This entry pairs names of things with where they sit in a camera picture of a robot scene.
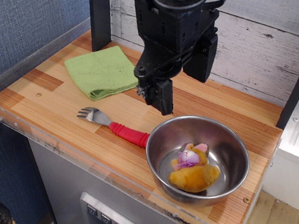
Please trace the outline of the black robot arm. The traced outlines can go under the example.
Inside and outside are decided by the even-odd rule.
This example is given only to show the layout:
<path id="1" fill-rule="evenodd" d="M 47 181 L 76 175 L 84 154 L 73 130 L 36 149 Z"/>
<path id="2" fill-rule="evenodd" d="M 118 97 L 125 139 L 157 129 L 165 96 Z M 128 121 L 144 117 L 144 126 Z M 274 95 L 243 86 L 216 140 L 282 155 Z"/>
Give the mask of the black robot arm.
<path id="1" fill-rule="evenodd" d="M 162 115 L 173 113 L 172 77 L 184 71 L 202 83 L 210 76 L 226 0 L 134 0 L 144 50 L 134 69 L 137 94 Z"/>

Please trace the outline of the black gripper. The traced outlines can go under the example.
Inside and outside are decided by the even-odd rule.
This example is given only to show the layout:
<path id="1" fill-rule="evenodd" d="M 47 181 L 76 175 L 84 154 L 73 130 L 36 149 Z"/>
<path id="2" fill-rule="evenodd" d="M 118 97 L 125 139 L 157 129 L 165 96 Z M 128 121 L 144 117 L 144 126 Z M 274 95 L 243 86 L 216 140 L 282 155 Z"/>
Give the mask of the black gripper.
<path id="1" fill-rule="evenodd" d="M 137 28 L 144 51 L 134 74 L 137 94 L 162 115 L 173 112 L 172 80 L 156 83 L 149 77 L 169 79 L 184 70 L 206 82 L 217 48 L 215 20 L 221 1 L 134 0 Z"/>

